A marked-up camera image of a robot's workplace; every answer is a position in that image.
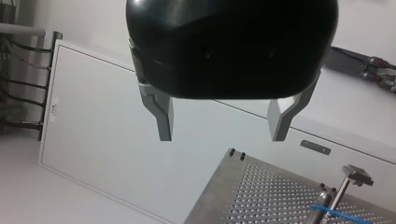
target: white cabinet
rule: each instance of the white cabinet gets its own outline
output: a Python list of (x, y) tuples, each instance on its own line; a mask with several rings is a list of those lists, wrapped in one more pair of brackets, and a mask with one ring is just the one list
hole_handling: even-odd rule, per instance
[[(307, 133), (273, 143), (267, 120), (213, 101), (174, 101), (174, 140), (160, 142), (132, 67), (58, 43), (41, 164), (161, 221), (182, 223), (230, 147), (337, 187), (354, 164), (374, 178), (349, 192), (396, 211), (396, 167)], [(308, 140), (330, 156), (300, 147)]]

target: metal breadboard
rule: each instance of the metal breadboard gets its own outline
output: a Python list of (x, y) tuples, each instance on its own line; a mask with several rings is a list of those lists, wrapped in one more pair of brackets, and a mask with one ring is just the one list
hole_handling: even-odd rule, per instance
[[(237, 151), (229, 151), (186, 224), (305, 223), (319, 183)], [(349, 195), (338, 211), (373, 223), (396, 223), (396, 214)], [(329, 223), (351, 223), (333, 218)]]

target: black cable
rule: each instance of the black cable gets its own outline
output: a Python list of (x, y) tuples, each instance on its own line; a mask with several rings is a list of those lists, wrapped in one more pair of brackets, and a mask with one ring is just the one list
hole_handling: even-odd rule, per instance
[(7, 79), (7, 78), (2, 77), (2, 76), (0, 76), (0, 80), (5, 81), (5, 82), (9, 82), (9, 83), (18, 84), (18, 85), (23, 85), (23, 86), (29, 86), (29, 87), (39, 88), (39, 89), (43, 89), (43, 90), (46, 89), (46, 87), (44, 87), (44, 86), (40, 86), (40, 85), (36, 85), (36, 84), (32, 84), (32, 83), (27, 83), (27, 82), (21, 82), (21, 81), (11, 80), (11, 79)]
[(33, 100), (27, 100), (27, 99), (23, 99), (23, 98), (20, 98), (20, 97), (13, 96), (13, 95), (9, 94), (8, 92), (6, 92), (6, 91), (3, 89), (3, 87), (0, 87), (0, 93), (2, 93), (2, 94), (5, 95), (6, 97), (8, 97), (9, 99), (14, 100), (14, 101), (19, 101), (19, 102), (23, 102), (23, 103), (27, 103), (27, 104), (31, 104), (31, 105), (38, 105), (38, 106), (40, 106), (40, 107), (44, 107), (44, 105), (41, 104), (41, 103), (39, 103), (39, 102), (36, 102), (36, 101), (33, 101)]
[(396, 65), (393, 65), (393, 64), (390, 63), (390, 64), (388, 64), (388, 68), (396, 70)]
[(342, 49), (339, 49), (339, 48), (336, 48), (336, 47), (332, 47), (332, 49), (335, 49), (335, 50), (337, 50), (337, 51), (339, 51), (339, 52), (345, 54), (345, 55), (346, 55), (347, 57), (349, 57), (349, 58), (353, 58), (353, 59), (356, 59), (356, 60), (361, 61), (361, 62), (363, 62), (363, 63), (366, 63), (366, 61), (364, 61), (363, 59), (358, 58), (358, 57), (355, 57), (355, 56), (353, 56), (353, 55), (350, 55), (350, 54), (348, 54), (347, 52), (345, 52), (345, 51), (342, 50)]
[(33, 51), (33, 52), (36, 52), (36, 53), (52, 53), (51, 49), (37, 49), (37, 48), (33, 48), (33, 47), (30, 47), (30, 46), (26, 46), (26, 45), (17, 43), (15, 41), (11, 40), (11, 39), (9, 39), (8, 41), (11, 44), (13, 44), (13, 45), (15, 45), (15, 46), (17, 46), (18, 48), (21, 48), (21, 49), (30, 50), (30, 51)]
[(34, 123), (12, 122), (6, 119), (0, 119), (0, 124), (11, 128), (33, 129), (38, 131), (41, 131), (43, 129), (43, 126), (38, 123), (34, 124)]

